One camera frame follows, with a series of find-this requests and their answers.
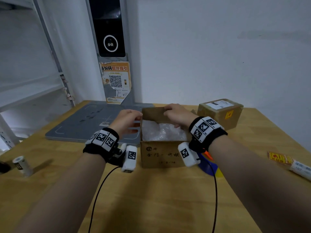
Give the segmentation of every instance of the wooden table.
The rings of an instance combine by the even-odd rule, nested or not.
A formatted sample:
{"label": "wooden table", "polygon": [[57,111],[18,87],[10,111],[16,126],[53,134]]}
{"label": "wooden table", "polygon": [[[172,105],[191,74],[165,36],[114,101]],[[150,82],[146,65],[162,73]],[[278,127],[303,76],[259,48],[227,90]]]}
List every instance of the wooden table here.
{"label": "wooden table", "polygon": [[[84,144],[46,140],[45,133],[87,103],[80,103],[0,156],[1,161],[12,163],[15,157],[24,155],[35,171],[29,178],[22,177],[17,168],[0,175],[2,233],[11,232],[29,208],[81,155]],[[185,107],[197,110],[197,106]],[[274,151],[311,165],[310,153],[257,109],[244,108],[238,126],[228,133],[263,158],[267,158],[267,151]],[[107,164],[102,180],[112,168]],[[289,173],[297,181],[310,185],[307,180]],[[227,181],[218,178],[217,185],[216,232],[260,232]],[[88,231],[92,206],[93,203],[79,232]],[[96,203],[91,232],[206,233],[212,230],[214,211],[213,177],[197,166],[142,169],[138,157],[133,173],[116,170],[105,181]]]}

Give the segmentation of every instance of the person's left arm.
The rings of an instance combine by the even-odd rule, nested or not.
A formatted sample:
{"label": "person's left arm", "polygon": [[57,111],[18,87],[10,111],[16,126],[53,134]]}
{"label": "person's left arm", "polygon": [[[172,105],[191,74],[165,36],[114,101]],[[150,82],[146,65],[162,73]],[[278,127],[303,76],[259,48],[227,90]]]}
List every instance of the person's left arm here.
{"label": "person's left arm", "polygon": [[[122,110],[109,128],[122,136],[138,132],[129,127],[138,127],[142,113]],[[106,162],[98,154],[83,153],[79,160],[39,200],[22,219],[14,232],[77,232],[92,202],[103,175]]]}

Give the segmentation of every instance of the poster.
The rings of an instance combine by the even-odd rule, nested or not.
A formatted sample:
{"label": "poster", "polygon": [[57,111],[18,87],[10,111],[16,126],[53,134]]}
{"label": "poster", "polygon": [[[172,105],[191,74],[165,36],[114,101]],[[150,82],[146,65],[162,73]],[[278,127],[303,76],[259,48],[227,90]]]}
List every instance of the poster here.
{"label": "poster", "polygon": [[129,62],[99,63],[99,65],[107,103],[120,105],[132,88]]}

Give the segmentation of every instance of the yellow and red sticker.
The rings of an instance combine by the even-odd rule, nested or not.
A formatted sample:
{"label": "yellow and red sticker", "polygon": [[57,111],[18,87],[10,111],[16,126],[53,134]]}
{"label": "yellow and red sticker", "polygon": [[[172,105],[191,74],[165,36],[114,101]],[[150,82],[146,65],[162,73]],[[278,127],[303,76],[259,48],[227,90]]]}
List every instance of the yellow and red sticker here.
{"label": "yellow and red sticker", "polygon": [[268,152],[268,157],[270,160],[282,163],[282,164],[292,164],[294,160],[290,156],[276,154],[273,152]]}
{"label": "yellow and red sticker", "polygon": [[225,119],[231,118],[233,114],[233,110],[227,112]]}

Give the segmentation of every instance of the white ring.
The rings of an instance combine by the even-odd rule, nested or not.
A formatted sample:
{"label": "white ring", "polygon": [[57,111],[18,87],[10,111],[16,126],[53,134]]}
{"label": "white ring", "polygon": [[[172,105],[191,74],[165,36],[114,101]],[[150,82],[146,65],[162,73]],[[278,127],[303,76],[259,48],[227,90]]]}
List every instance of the white ring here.
{"label": "white ring", "polygon": [[[106,38],[107,38],[107,37],[112,37],[114,40],[116,40],[117,47],[116,47],[114,50],[109,50],[109,49],[106,47],[105,41],[106,41]],[[118,49],[118,41],[117,41],[117,39],[116,39],[114,36],[112,36],[112,35],[107,35],[107,36],[104,38],[104,47],[105,47],[106,50],[109,51],[109,52],[115,52],[115,51]]]}

